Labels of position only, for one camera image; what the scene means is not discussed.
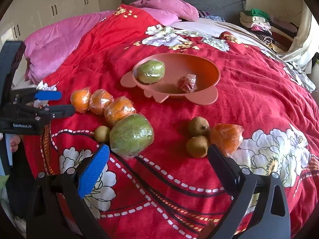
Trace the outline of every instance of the white curtain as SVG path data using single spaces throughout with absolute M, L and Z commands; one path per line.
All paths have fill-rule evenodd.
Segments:
M 295 62 L 306 73 L 311 73 L 311 59 L 319 51 L 319 25 L 303 2 L 303 11 L 297 36 L 289 51 L 278 56 L 286 62 Z

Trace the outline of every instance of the logo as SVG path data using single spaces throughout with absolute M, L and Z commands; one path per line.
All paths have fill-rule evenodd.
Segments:
M 32 125 L 23 125 L 23 124 L 13 124 L 13 127 L 18 127 L 18 128 L 32 128 Z

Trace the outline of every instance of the bowl handle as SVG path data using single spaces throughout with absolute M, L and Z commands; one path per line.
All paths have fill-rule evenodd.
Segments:
M 169 97 L 169 95 L 166 95 L 165 93 L 152 92 L 148 90 L 144 90 L 144 95 L 147 98 L 151 98 L 153 96 L 154 100 L 158 103 L 162 103 Z
M 136 86 L 132 71 L 127 72 L 125 75 L 122 76 L 121 85 L 127 88 L 133 88 Z
M 218 90 L 215 86 L 210 86 L 199 92 L 185 94 L 186 99 L 198 105 L 209 105 L 218 98 Z

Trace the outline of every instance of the floral bedspread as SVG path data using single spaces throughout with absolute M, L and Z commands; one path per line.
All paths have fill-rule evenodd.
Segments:
M 221 71 L 216 103 L 198 106 L 167 99 L 158 104 L 139 88 L 120 85 L 121 77 L 138 61 L 164 52 L 213 61 Z M 60 101 L 50 105 L 69 104 L 71 93 L 84 87 L 127 96 L 154 128 L 154 143 L 138 157 L 126 161 L 112 153 L 85 197 L 111 238 L 196 238 L 208 221 L 220 221 L 232 198 L 207 158 L 194 159 L 186 153 L 187 123 L 194 116 L 203 116 L 211 126 L 244 127 L 244 141 L 233 158 L 256 174 L 279 173 L 294 235 L 317 203 L 319 112 L 312 96 L 292 82 L 283 67 L 267 50 L 246 45 L 232 33 L 219 38 L 163 27 L 146 12 L 122 5 L 87 33 L 39 88 L 63 93 Z M 76 167 L 96 151 L 94 130 L 103 124 L 103 117 L 76 113 L 52 120 L 41 137 L 25 137 L 33 174 L 57 174 Z M 255 205 L 253 197 L 237 233 L 247 226 Z

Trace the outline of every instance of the brown kiwi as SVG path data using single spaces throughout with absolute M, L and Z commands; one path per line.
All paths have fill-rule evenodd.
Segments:
M 209 123 L 202 117 L 195 117 L 189 122 L 188 130 L 194 137 L 206 136 L 209 132 Z
M 197 136 L 190 139 L 186 144 L 187 152 L 194 158 L 207 156 L 209 141 L 204 136 Z
M 94 138 L 99 143 L 108 143 L 110 140 L 110 129 L 106 126 L 99 126 L 94 132 Z

